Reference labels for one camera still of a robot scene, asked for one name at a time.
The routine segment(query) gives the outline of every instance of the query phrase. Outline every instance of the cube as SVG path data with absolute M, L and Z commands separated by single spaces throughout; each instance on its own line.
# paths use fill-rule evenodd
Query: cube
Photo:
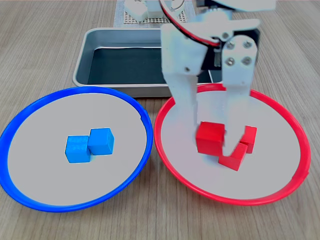
M 65 156 L 69 163 L 89 163 L 91 153 L 88 148 L 89 136 L 68 136 L 65 147 Z
M 111 155 L 114 151 L 115 137 L 110 128 L 91 129 L 88 148 L 93 155 Z
M 197 129 L 195 140 L 198 153 L 219 157 L 223 154 L 225 125 L 203 121 Z
M 253 126 L 245 126 L 244 135 L 242 136 L 240 143 L 247 145 L 247 154 L 252 154 L 254 151 L 254 145 L 256 141 L 257 128 Z
M 238 171 L 241 163 L 243 162 L 248 146 L 243 143 L 238 143 L 233 153 L 230 156 L 219 157 L 219 164 L 224 165 L 232 170 Z

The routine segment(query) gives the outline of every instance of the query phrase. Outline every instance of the wooden table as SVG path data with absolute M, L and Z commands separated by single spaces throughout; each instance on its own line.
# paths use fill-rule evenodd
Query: wooden table
M 85 32 L 111 27 L 115 7 L 110 0 L 0 2 L 1 132 L 30 103 L 73 86 Z M 235 17 L 255 15 L 263 25 L 252 87 L 291 111 L 310 141 L 310 174 L 295 193 L 260 207 L 214 202 L 178 182 L 154 147 L 129 187 L 82 211 L 31 210 L 1 188 L 0 239 L 320 239 L 320 2 L 281 1 L 274 12 Z M 165 101 L 139 100 L 153 123 Z

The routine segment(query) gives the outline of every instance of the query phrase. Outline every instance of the blue cube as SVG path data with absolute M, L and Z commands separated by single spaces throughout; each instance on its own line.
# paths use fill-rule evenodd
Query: blue cube
M 68 136 L 65 155 L 69 163 L 89 163 L 91 153 L 88 148 L 89 136 Z
M 115 137 L 110 128 L 91 129 L 88 148 L 93 155 L 111 155 L 114 143 Z

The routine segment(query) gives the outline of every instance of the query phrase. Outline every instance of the white plastic part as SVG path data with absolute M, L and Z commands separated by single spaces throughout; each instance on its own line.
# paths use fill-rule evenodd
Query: white plastic part
M 186 131 L 194 132 L 197 126 L 197 76 L 207 50 L 206 46 L 185 37 L 174 25 L 161 26 L 162 73 L 179 114 L 185 116 Z
M 196 36 L 205 36 L 207 38 L 219 38 L 226 42 L 230 40 L 235 31 L 247 31 L 256 29 L 260 25 L 259 19 L 229 20 L 226 12 L 210 12 L 203 22 L 187 22 L 181 24 Z
M 142 22 L 148 17 L 147 6 L 141 1 L 126 0 L 124 10 L 137 22 Z
M 269 11 L 276 8 L 276 0 L 215 0 L 215 2 L 239 12 Z
M 258 48 L 252 38 L 237 35 L 222 49 L 222 82 L 226 87 L 223 154 L 230 156 L 245 132 L 248 101 Z

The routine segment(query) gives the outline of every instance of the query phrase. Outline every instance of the white bracket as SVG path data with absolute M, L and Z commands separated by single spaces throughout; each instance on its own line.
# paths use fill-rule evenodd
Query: white bracket
M 223 154 L 231 155 L 245 132 L 258 48 L 252 38 L 234 36 L 222 49 L 222 84 L 226 87 Z

